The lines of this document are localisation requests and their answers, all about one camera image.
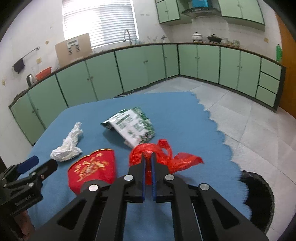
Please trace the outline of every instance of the towel rack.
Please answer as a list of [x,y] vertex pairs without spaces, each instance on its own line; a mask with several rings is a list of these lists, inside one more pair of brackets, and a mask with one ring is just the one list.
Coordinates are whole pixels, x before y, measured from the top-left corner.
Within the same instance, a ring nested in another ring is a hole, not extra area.
[[36,47],[36,48],[34,48],[33,50],[31,50],[29,53],[27,53],[24,57],[26,57],[28,54],[30,54],[30,53],[32,53],[34,50],[39,50],[40,49],[40,47],[38,46],[38,47]]

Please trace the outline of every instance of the orange plastic bowl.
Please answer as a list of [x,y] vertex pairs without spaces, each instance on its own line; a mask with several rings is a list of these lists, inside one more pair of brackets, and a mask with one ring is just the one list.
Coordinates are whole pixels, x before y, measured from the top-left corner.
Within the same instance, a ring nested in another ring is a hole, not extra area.
[[51,72],[52,72],[52,68],[51,68],[51,67],[49,67],[49,68],[47,68],[47,69],[45,69],[45,70],[42,70],[39,74],[36,75],[36,79],[37,79],[37,80],[42,80],[42,79],[44,79],[46,76],[50,75]]

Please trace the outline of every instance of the green bottle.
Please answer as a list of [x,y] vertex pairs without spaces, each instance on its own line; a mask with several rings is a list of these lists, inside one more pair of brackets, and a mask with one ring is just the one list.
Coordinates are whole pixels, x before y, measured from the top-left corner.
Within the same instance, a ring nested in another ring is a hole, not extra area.
[[283,56],[283,51],[282,51],[282,49],[281,49],[281,46],[278,44],[278,45],[276,46],[276,60],[277,60],[278,62],[280,62],[282,56]]

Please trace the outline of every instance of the blue tablecloth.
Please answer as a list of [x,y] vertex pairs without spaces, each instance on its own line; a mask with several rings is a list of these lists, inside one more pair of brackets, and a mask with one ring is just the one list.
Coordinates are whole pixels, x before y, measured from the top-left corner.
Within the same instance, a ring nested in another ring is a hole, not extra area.
[[[243,215],[251,212],[244,201],[247,186],[239,182],[240,169],[231,161],[232,151],[223,144],[225,135],[217,131],[217,124],[209,119],[209,112],[198,104],[190,92],[153,93],[130,95],[71,107],[63,111],[44,132],[29,156],[39,157],[39,164],[50,158],[53,149],[60,146],[76,122],[81,122],[83,136],[78,147],[83,153],[72,160],[59,163],[58,170],[44,181],[44,199],[29,209],[36,228],[48,221],[75,198],[68,187],[67,170],[82,156],[101,148],[115,150],[117,176],[128,172],[128,155],[131,151],[115,131],[100,125],[119,110],[139,106],[151,119],[156,130],[151,142],[166,138],[173,154],[187,152],[202,157],[204,164],[176,173],[188,184],[209,183]],[[174,240],[169,203],[152,201],[151,187],[146,188],[144,204],[128,204],[124,240]]]

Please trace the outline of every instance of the green and white package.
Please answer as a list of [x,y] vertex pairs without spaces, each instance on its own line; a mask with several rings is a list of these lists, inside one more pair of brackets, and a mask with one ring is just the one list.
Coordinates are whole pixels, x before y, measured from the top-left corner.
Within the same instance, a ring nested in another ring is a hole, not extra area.
[[115,129],[131,148],[149,142],[155,135],[150,119],[139,107],[121,110],[101,124],[109,130]]

